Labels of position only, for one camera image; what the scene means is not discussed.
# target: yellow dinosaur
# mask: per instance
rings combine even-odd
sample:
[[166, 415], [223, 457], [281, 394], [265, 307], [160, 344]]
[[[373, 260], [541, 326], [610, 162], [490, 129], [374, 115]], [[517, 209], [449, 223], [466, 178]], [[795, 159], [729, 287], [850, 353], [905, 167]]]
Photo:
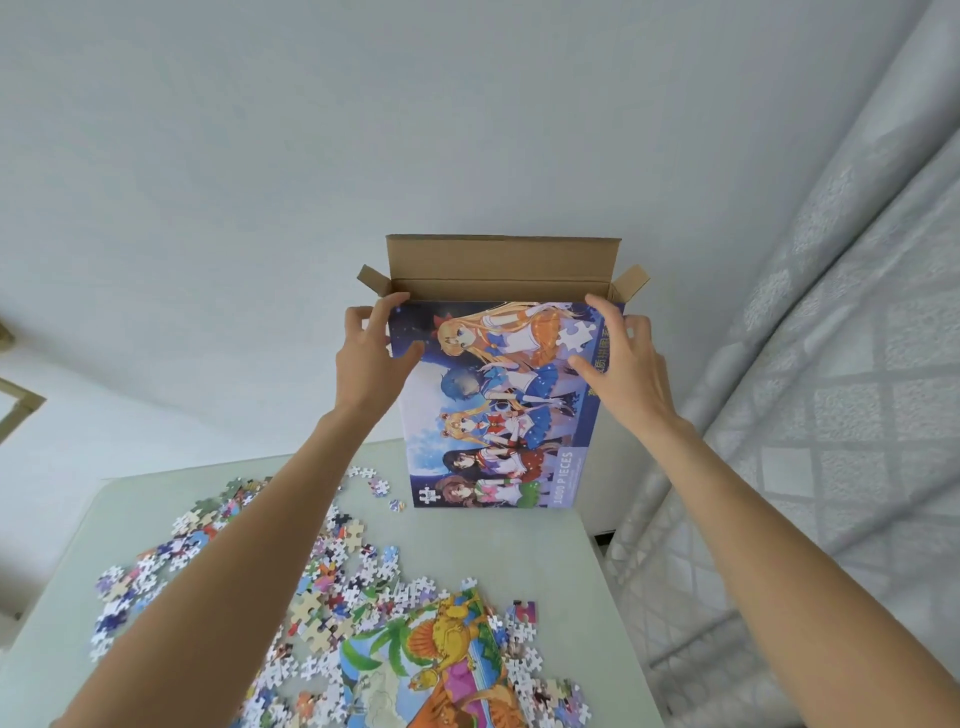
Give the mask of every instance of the yellow dinosaur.
[[469, 655], [470, 641], [479, 637], [478, 625], [487, 620], [486, 614], [481, 614], [470, 624], [464, 623], [469, 615], [469, 604], [473, 601], [479, 602], [480, 599], [473, 596], [463, 604], [454, 604], [452, 596], [442, 599], [437, 605], [437, 616], [417, 625], [407, 638], [407, 647], [411, 653], [434, 661], [433, 667], [422, 669], [410, 678], [412, 690], [422, 691], [435, 687], [440, 682], [441, 673], [465, 657], [467, 667], [473, 670], [473, 658]]

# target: jigsaw puzzle box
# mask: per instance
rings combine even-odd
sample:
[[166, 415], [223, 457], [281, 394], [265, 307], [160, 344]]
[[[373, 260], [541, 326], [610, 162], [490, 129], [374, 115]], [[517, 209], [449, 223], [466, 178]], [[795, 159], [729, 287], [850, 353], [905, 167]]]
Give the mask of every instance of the jigsaw puzzle box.
[[400, 394], [418, 507], [573, 505], [600, 400], [568, 365], [605, 369], [603, 317], [587, 293], [623, 305], [649, 279], [612, 280], [616, 238], [389, 235], [379, 296], [407, 291], [390, 317], [394, 356], [423, 341]]

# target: patterned curtain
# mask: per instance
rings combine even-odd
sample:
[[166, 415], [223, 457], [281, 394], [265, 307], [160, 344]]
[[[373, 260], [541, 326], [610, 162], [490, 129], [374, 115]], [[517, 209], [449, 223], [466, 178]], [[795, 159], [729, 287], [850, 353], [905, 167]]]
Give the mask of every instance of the patterned curtain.
[[[960, 675], [960, 4], [935, 2], [682, 414]], [[605, 563], [668, 726], [800, 717], [647, 473]]]

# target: gold frame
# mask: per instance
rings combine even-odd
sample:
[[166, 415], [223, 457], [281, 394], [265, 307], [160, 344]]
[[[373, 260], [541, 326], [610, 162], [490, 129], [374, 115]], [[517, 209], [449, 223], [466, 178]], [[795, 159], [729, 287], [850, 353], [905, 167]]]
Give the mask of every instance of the gold frame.
[[34, 414], [46, 402], [46, 399], [11, 381], [6, 381], [2, 377], [0, 377], [0, 392], [16, 399], [7, 416], [0, 420], [0, 443], [3, 443], [20, 426], [20, 423]]

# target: white table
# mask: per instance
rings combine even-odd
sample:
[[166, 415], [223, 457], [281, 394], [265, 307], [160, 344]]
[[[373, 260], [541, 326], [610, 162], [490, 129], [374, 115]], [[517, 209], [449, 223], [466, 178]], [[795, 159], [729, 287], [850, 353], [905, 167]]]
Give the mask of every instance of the white table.
[[[0, 723], [46, 728], [83, 683], [92, 669], [89, 639], [102, 607], [93, 584], [106, 567], [129, 564], [168, 539], [173, 519], [195, 500], [220, 493], [237, 476], [271, 475], [286, 459], [139, 475], [106, 485], [0, 667]], [[366, 541], [399, 546], [404, 578], [427, 575], [452, 591], [473, 576], [499, 610], [514, 599], [536, 601], [542, 675], [580, 684], [593, 713], [591, 728], [661, 728], [575, 511], [415, 509], [397, 440], [365, 445], [354, 465], [376, 468], [390, 480], [391, 497], [407, 502], [403, 513], [390, 511], [389, 498], [374, 498], [361, 478], [338, 499], [341, 510], [367, 525]]]

